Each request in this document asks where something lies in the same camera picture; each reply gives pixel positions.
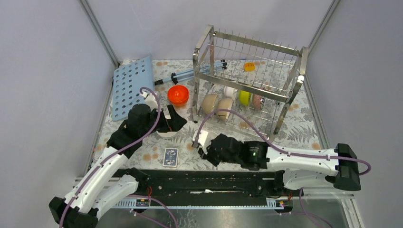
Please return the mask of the orange plastic bowl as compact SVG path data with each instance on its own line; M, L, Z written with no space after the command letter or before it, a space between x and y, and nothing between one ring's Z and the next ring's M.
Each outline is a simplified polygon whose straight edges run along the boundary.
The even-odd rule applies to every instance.
M168 92L167 97L170 103L174 106L183 106L187 103L190 93L188 88L183 85L172 86Z

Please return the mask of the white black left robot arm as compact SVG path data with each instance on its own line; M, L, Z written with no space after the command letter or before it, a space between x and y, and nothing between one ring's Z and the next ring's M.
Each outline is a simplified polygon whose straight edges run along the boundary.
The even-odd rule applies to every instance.
M65 197L54 197L49 209L61 228L94 228L101 217L120 200L147 191L147 175L136 169L126 170L121 179L106 190L104 186L117 170L143 145L148 135L176 133L187 121L173 107L169 116L146 104L136 104L119 128L112 133L100 158L80 183Z

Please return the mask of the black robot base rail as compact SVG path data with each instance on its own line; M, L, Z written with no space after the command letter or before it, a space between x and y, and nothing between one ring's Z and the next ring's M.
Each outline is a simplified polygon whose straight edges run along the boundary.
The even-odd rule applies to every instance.
M282 172L175 171L119 169L113 174L140 177L136 195L161 201L166 206L263 206L267 199L289 201L299 190L288 190Z

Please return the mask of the white ribbed bowl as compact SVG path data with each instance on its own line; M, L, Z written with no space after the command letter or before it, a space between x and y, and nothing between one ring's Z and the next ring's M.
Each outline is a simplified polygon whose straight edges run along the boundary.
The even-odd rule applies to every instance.
M169 138L173 138L176 136L176 134L178 132L166 132L166 133L162 133L162 132L156 132L160 137L164 138L164 139L169 139Z

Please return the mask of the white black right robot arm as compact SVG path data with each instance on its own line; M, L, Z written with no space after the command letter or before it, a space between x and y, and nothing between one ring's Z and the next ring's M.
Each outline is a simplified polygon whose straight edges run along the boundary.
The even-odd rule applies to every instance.
M214 166L234 163L250 171L277 172L272 183L280 196L303 187L361 190L357 156L348 144L334 149L303 150L283 147L281 151L260 141L238 141L223 134L202 132L197 140L200 157Z

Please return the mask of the stainless steel dish rack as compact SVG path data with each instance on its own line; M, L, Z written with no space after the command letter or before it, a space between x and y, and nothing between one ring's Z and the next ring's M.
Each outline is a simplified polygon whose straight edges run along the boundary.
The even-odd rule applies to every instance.
M230 114L224 122L214 115L210 123L248 136L263 134L274 140L305 81L308 54L308 47L271 44L208 25L192 55L193 119L201 121L207 116L201 108L207 94L218 94L217 100L221 100L224 88L229 86L238 90L231 109L239 116ZM215 62L222 59L228 63L227 69L214 71ZM254 71L244 71L247 62L255 64ZM240 104L240 90L252 93L248 106ZM265 97L261 111L252 104L254 94Z

